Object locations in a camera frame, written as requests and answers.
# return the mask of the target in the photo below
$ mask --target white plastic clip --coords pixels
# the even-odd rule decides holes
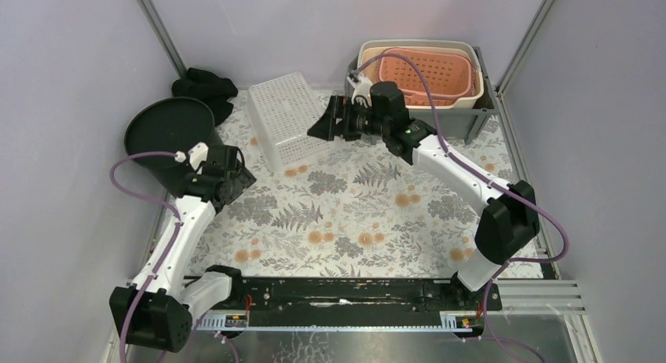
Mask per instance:
[[[492,180],[492,176],[488,176],[488,182],[486,182],[486,185],[488,186],[488,189],[492,189],[492,184],[495,182]]]
[[[217,331],[215,332],[214,338],[218,338],[218,337],[220,336],[220,333],[221,333],[221,332],[220,332],[219,330],[217,330]],[[223,335],[223,336],[222,336],[222,342],[221,342],[221,343],[224,345],[226,342],[227,342],[227,336],[226,336],[226,335]]]
[[[354,88],[352,93],[352,104],[370,108],[370,87],[372,86],[370,79],[368,79],[368,77],[362,72],[359,72],[356,74],[356,78],[354,78],[352,74],[348,74],[347,82],[349,82]]]
[[[176,157],[174,157],[174,159],[179,163],[184,163],[187,159],[187,156],[185,155],[185,152],[178,151],[176,152]]]
[[[189,165],[196,173],[201,174],[199,166],[208,158],[208,146],[202,141],[197,143],[192,149],[188,151]]]

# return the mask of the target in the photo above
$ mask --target floral tablecloth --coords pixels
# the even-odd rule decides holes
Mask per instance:
[[[331,91],[317,91],[323,105]],[[273,174],[246,115],[248,93],[218,128],[243,150],[257,182],[226,207],[199,242],[189,273],[234,266],[244,276],[450,277],[474,251],[478,216],[445,183],[391,155],[384,144],[345,143],[310,165]],[[462,154],[514,180],[500,124],[490,119]],[[520,253],[535,257],[532,244]],[[542,277],[538,265],[505,277]]]

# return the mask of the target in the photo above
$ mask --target white wall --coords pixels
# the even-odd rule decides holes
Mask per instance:
[[[664,360],[664,6],[560,0],[507,95],[609,363]]]
[[[370,39],[480,46],[498,82],[542,0],[153,0],[188,66],[247,87],[293,71],[342,87]]]
[[[99,361],[156,216],[108,169],[175,71],[135,0],[0,0],[0,41],[0,361]]]

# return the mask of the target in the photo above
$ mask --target gray storage bin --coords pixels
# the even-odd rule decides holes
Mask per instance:
[[[478,56],[481,71],[483,72],[484,93],[479,97],[472,109],[443,109],[437,111],[439,116],[439,123],[441,125],[444,137],[447,139],[462,139],[465,144],[470,144],[483,130],[486,121],[490,116],[497,116],[500,110],[497,107],[497,99],[495,98],[495,90],[490,85],[488,72],[485,70],[485,63],[481,50],[474,46],[474,52]],[[349,63],[348,69],[350,71],[357,68],[358,57],[354,58]],[[352,93],[351,85],[345,81],[345,91],[348,95]],[[410,111],[410,116],[421,119],[422,121],[434,127],[433,113],[431,110],[426,111]]]

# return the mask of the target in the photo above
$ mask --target orange basket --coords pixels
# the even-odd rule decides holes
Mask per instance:
[[[436,106],[452,105],[459,98],[474,94],[474,71],[465,57],[402,48],[388,49],[385,53],[400,54],[416,64],[428,82]],[[404,60],[382,58],[379,61],[379,80],[395,82],[403,91],[407,105],[430,105],[421,79]]]

